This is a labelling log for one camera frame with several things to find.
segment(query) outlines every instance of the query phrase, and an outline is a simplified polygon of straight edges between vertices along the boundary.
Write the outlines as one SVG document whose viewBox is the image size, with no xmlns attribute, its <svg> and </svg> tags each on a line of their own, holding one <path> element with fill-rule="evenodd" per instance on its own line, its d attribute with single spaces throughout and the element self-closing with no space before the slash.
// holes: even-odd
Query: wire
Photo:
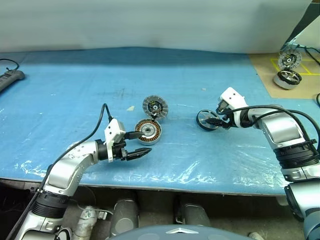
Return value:
<svg viewBox="0 0 320 240">
<path fill-rule="evenodd" d="M 106 103 L 104 103 L 101 107 L 101 112 L 100 112 L 100 116 L 99 116 L 99 119 L 98 119 L 98 122 L 94 128 L 94 130 L 88 135 L 86 136 L 84 139 L 82 139 L 81 141 L 75 143 L 74 145 L 72 145 L 71 147 L 69 147 L 66 151 L 64 151 L 54 162 L 53 164 L 51 164 L 47 171 L 46 171 L 46 174 L 39 186 L 39 190 L 42 190 L 42 188 L 44 187 L 48 177 L 49 177 L 49 174 L 53 168 L 53 166 L 59 162 L 67 153 L 69 153 L 72 149 L 74 149 L 75 147 L 79 146 L 80 144 L 82 144 L 83 142 L 87 141 L 89 138 L 91 138 L 95 133 L 96 131 L 98 130 L 100 124 L 101 124 L 101 121 L 102 121 L 102 118 L 103 118 L 103 115 L 104 115 L 104 111 L 106 109 L 106 112 L 108 114 L 108 119 L 109 119 L 109 122 L 113 119 L 113 117 L 111 116 L 110 114 L 110 111 L 109 111 L 109 108 L 108 108 L 108 105 Z M 19 217 L 18 221 L 15 223 L 15 225 L 13 226 L 13 228 L 11 229 L 10 233 L 8 234 L 8 236 L 6 237 L 5 240 L 10 240 L 14 233 L 17 231 L 18 227 L 21 225 L 22 221 L 25 219 L 27 213 L 29 212 L 29 210 L 31 209 L 31 207 L 33 206 L 37 196 L 39 194 L 39 191 L 36 191 L 35 194 L 33 195 L 32 199 L 30 200 L 30 202 L 28 203 L 28 205 L 26 206 L 26 208 L 24 209 L 23 213 L 21 214 L 21 216 Z"/>
<path fill-rule="evenodd" d="M 20 67 L 19 63 L 17 63 L 17 62 L 14 61 L 14 60 L 8 59 L 8 58 L 0 58 L 0 61 L 9 61 L 9 62 L 12 62 L 12 63 L 15 63 L 15 64 L 16 64 L 15 69 L 9 69 L 9 68 L 6 67 L 5 69 L 7 69 L 8 71 L 9 71 L 9 70 L 17 70 L 17 69 Z"/>
<path fill-rule="evenodd" d="M 318 93 L 318 94 L 316 95 L 315 101 L 316 101 L 316 104 L 318 104 L 318 106 L 320 107 L 319 97 L 320 97 L 320 93 Z"/>
<path fill-rule="evenodd" d="M 296 47 L 297 48 L 301 48 L 301 49 L 313 49 L 313 50 L 317 51 L 318 53 L 320 53 L 320 51 L 318 49 L 314 48 L 314 47 L 301 46 L 300 44 L 298 44 Z"/>
<path fill-rule="evenodd" d="M 320 66 L 320 62 L 308 51 L 308 49 L 305 48 L 304 50 Z"/>
<path fill-rule="evenodd" d="M 22 212 L 24 209 L 25 209 L 24 203 L 23 202 L 18 202 L 8 210 L 0 210 L 0 214 L 5 214 L 5 213 L 8 213 L 8 212 Z"/>
<path fill-rule="evenodd" d="M 300 46 L 299 44 L 296 47 L 304 49 L 304 51 L 320 66 L 320 62 L 308 51 L 308 49 L 313 49 L 320 54 L 320 51 L 318 49 L 314 47 Z"/>
<path fill-rule="evenodd" d="M 94 193 L 94 191 L 92 191 L 92 189 L 90 188 L 90 187 L 88 187 L 88 186 L 83 186 L 85 189 L 88 189 L 89 190 L 89 192 L 92 194 L 92 196 L 93 196 L 93 199 L 94 199 L 94 204 L 97 204 L 97 198 L 96 198 L 96 195 L 95 195 L 95 193 Z"/>
<path fill-rule="evenodd" d="M 81 206 L 79 205 L 79 203 L 78 203 L 78 201 L 77 201 L 77 200 L 75 200 L 75 199 L 70 199 L 70 201 L 75 202 L 75 203 L 76 203 L 76 205 L 77 205 L 77 207 L 78 207 L 79 209 L 81 209 L 81 210 L 87 210 L 87 209 L 85 209 L 85 208 L 81 207 Z M 106 209 L 94 208 L 94 209 L 92 209 L 92 210 L 97 211 L 97 212 L 106 212 L 106 213 L 111 214 L 111 215 L 113 215 L 113 214 L 114 214 L 112 211 L 110 211 L 110 210 L 106 210 Z"/>
<path fill-rule="evenodd" d="M 297 116 L 295 116 L 293 113 L 291 113 L 289 110 L 284 109 L 284 108 L 279 107 L 279 106 L 272 106 L 272 105 L 245 106 L 245 107 L 240 107 L 240 108 L 236 108 L 236 109 L 233 109 L 233 110 L 229 110 L 227 112 L 220 112 L 219 109 L 217 108 L 216 109 L 216 113 L 218 115 L 229 115 L 229 114 L 234 113 L 234 112 L 238 112 L 238 111 L 242 111 L 242 110 L 250 110 L 250 109 L 275 109 L 275 110 L 278 110 L 278 111 L 281 111 L 281 112 L 284 112 L 284 113 L 288 114 L 299 125 L 299 127 L 300 127 L 300 129 L 301 129 L 301 131 L 302 131 L 302 133 L 304 135 L 305 140 L 306 141 L 310 141 L 308 133 L 307 133 L 305 127 L 303 126 L 303 124 L 301 123 L 301 121 L 299 120 L 299 118 Z"/>
<path fill-rule="evenodd" d="M 315 130 L 316 130 L 316 133 L 317 133 L 317 135 L 318 135 L 318 147 L 317 147 L 317 151 L 320 152 L 320 127 L 319 127 L 319 125 L 317 124 L 317 122 L 316 122 L 311 116 L 309 116 L 308 114 L 306 114 L 305 112 L 297 111 L 297 110 L 291 110 L 291 109 L 288 110 L 288 111 L 290 111 L 291 113 L 294 113 L 294 114 L 302 115 L 302 116 L 304 116 L 306 119 L 308 119 L 308 120 L 312 123 L 312 125 L 314 126 L 314 128 L 315 128 Z M 280 111 L 280 110 L 279 110 L 279 111 L 272 111 L 272 112 L 268 112 L 268 113 L 266 113 L 266 114 L 263 114 L 263 115 L 257 117 L 257 118 L 253 121 L 253 123 L 251 124 L 251 126 L 255 125 L 260 119 L 262 119 L 262 118 L 264 118 L 264 117 L 266 117 L 266 116 L 270 116 L 270 115 L 272 115 L 272 114 L 278 114 L 278 113 L 282 113 L 282 111 Z"/>
</svg>

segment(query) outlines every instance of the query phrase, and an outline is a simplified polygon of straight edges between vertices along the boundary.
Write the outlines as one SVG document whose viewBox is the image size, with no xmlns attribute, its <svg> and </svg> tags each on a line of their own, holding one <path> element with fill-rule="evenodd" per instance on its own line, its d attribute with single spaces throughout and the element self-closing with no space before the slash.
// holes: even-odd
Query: round metal part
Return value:
<svg viewBox="0 0 320 240">
<path fill-rule="evenodd" d="M 195 119 L 196 119 L 196 122 L 199 124 L 199 126 L 204 130 L 207 130 L 207 131 L 216 130 L 219 126 L 208 123 L 207 119 L 210 119 L 210 118 L 220 119 L 218 114 L 208 109 L 204 109 L 198 112 Z"/>
<path fill-rule="evenodd" d="M 153 119 L 162 119 L 168 114 L 168 105 L 161 97 L 152 95 L 143 100 L 143 111 Z"/>
<path fill-rule="evenodd" d="M 135 125 L 134 130 L 143 133 L 143 136 L 138 138 L 143 145 L 155 144 L 159 141 L 162 133 L 161 125 L 152 119 L 142 119 Z"/>
<path fill-rule="evenodd" d="M 290 68 L 295 69 L 301 63 L 302 55 L 299 51 L 290 49 L 285 52 L 281 52 L 278 65 L 280 69 Z"/>
<path fill-rule="evenodd" d="M 302 77 L 296 71 L 285 68 L 279 71 L 273 78 L 275 84 L 283 89 L 294 89 L 302 80 Z"/>
</svg>

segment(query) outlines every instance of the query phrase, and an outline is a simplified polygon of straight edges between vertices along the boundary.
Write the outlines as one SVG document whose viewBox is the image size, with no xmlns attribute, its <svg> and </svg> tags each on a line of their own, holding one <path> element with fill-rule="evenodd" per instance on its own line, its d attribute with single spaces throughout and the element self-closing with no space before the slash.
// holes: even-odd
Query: plastic sheet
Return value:
<svg viewBox="0 0 320 240">
<path fill-rule="evenodd" d="M 159 95 L 169 113 L 159 121 L 163 133 L 152 151 L 133 161 L 101 161 L 85 171 L 82 184 L 284 195 L 287 183 L 260 130 L 207 132 L 197 125 L 196 115 L 214 110 L 220 94 L 232 86 L 249 105 L 281 104 L 319 121 L 318 106 L 310 99 L 270 98 L 244 54 L 119 48 L 1 57 L 21 62 L 27 75 L 0 94 L 1 178 L 40 181 L 67 146 L 92 131 L 104 102 L 132 131 L 146 118 L 144 98 Z M 93 140 L 104 139 L 106 125 L 107 118 Z M 127 141 L 127 150 L 140 147 L 136 140 Z"/>
</svg>

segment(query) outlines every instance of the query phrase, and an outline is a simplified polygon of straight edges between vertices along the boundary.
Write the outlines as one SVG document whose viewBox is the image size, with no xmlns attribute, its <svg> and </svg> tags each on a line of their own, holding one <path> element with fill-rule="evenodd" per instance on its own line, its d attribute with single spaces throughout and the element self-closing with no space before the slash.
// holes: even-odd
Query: black wheel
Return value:
<svg viewBox="0 0 320 240">
<path fill-rule="evenodd" d="M 216 130 L 219 126 L 208 123 L 207 120 L 210 118 L 220 119 L 219 115 L 212 110 L 204 109 L 198 112 L 196 115 L 196 122 L 201 128 L 207 131 Z"/>
</svg>

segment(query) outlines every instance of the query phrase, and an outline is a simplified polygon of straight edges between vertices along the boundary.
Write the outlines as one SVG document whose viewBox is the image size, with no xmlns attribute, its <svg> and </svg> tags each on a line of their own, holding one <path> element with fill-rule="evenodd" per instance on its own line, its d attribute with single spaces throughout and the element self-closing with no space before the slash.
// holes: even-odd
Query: gray cylinder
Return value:
<svg viewBox="0 0 320 240">
<path fill-rule="evenodd" d="M 198 225 L 211 227 L 209 217 L 205 209 L 196 204 L 184 204 L 181 208 L 183 223 L 186 225 Z"/>
<path fill-rule="evenodd" d="M 139 227 L 138 206 L 132 199 L 119 200 L 114 206 L 110 223 L 110 237 Z"/>
</svg>

